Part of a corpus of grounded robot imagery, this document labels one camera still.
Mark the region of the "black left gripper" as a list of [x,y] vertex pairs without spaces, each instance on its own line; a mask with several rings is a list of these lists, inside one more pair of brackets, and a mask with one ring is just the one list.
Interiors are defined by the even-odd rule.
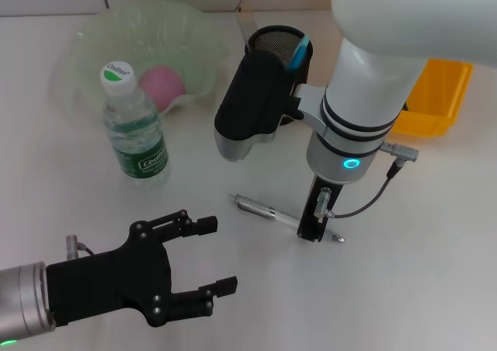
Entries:
[[193,221],[186,210],[130,226],[127,240],[112,251],[49,265],[49,310],[57,326],[131,308],[151,327],[210,317],[214,298],[236,292],[236,276],[197,290],[171,294],[171,270],[162,242],[217,231],[215,216]]

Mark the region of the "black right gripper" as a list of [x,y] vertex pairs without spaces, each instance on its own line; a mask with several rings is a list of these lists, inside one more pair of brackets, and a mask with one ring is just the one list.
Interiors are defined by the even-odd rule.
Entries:
[[297,229],[297,236],[309,242],[320,242],[325,233],[328,217],[332,211],[343,185],[327,182],[314,177],[303,214]]

